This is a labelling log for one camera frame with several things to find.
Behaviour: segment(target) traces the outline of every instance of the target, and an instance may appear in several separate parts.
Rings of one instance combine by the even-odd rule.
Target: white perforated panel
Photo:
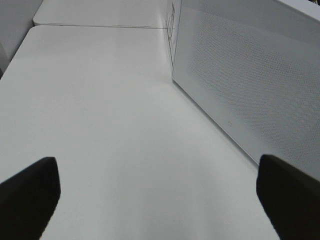
[[[264,2],[183,0],[173,78],[256,161],[320,179],[320,24]]]

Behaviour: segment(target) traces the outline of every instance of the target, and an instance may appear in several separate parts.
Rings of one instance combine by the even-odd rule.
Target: perforated panel
[[[182,1],[173,78],[256,161],[320,179],[320,24],[264,2]]]

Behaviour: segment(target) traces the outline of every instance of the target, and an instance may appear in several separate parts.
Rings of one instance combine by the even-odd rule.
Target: white wall
[[[28,30],[32,19],[43,0],[0,0],[0,67],[7,56],[10,61],[15,55]]]

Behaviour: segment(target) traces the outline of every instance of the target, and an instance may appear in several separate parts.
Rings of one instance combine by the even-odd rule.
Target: white surface
[[[12,59],[28,30],[42,0],[0,0],[0,43]]]
[[[278,239],[257,167],[172,83],[163,31],[37,26],[0,80],[0,182],[57,158],[42,239]]]
[[[182,1],[173,78],[257,162],[272,154],[320,181],[320,22],[232,3]]]
[[[164,28],[167,0],[44,0],[36,25]]]

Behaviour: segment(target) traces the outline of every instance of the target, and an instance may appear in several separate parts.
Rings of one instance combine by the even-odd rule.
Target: white table
[[[43,0],[36,25],[164,28],[167,0]]]
[[[36,26],[0,80],[0,182],[58,162],[42,239],[279,239],[257,166],[172,83],[163,31]]]

